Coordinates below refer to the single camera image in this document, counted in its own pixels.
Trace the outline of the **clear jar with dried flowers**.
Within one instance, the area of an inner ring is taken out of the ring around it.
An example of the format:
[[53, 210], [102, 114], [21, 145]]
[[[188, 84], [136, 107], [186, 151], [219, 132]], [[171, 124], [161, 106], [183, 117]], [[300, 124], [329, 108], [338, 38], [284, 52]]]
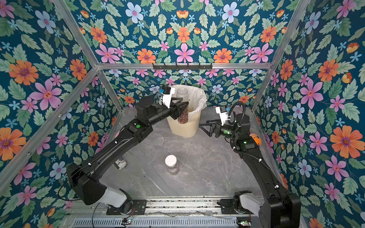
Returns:
[[179, 99], [179, 102], [183, 103], [180, 106], [180, 116], [178, 117], [178, 122], [180, 124], [188, 123], [188, 109], [189, 109], [189, 92], [186, 88], [177, 89], [176, 98]]

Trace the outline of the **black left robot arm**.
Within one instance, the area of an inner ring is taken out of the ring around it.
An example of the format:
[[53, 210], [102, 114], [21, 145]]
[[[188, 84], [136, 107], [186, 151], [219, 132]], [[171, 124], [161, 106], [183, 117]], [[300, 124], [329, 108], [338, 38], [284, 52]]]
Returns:
[[177, 119], [188, 105], [181, 98], [174, 98], [169, 106], [155, 103], [153, 96], [142, 98], [136, 105], [137, 116], [121, 129], [113, 141], [80, 165], [67, 167], [71, 189], [86, 205], [104, 203], [123, 214], [128, 213], [132, 209], [131, 197], [122, 189], [103, 185], [100, 179], [113, 163], [153, 131], [154, 124], [167, 117]]

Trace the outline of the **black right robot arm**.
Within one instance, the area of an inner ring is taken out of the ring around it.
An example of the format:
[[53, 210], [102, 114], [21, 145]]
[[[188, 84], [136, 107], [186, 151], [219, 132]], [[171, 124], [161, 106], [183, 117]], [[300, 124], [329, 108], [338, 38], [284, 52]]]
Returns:
[[236, 213], [251, 212], [264, 228], [298, 228], [300, 199], [289, 193], [266, 164], [258, 143], [251, 135], [249, 116], [238, 114], [232, 123], [225, 124], [218, 119], [208, 120], [199, 127], [209, 137], [223, 136], [227, 140], [232, 151], [248, 165], [262, 192], [262, 197], [251, 191], [236, 192], [231, 202], [220, 201], [218, 204], [233, 208]]

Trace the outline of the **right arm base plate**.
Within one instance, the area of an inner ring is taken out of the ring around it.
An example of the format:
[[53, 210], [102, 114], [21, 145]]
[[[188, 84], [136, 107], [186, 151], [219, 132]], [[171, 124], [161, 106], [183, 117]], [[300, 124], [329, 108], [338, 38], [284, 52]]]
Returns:
[[229, 214], [242, 214], [243, 212], [235, 208], [233, 199], [220, 199], [217, 202], [217, 205], [221, 208], [221, 214], [229, 215]]

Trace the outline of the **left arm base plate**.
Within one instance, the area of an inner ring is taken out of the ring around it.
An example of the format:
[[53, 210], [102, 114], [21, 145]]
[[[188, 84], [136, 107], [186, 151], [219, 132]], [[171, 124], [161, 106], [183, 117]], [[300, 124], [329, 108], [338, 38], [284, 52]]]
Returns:
[[144, 215], [147, 200], [128, 199], [120, 208], [108, 206], [107, 215]]

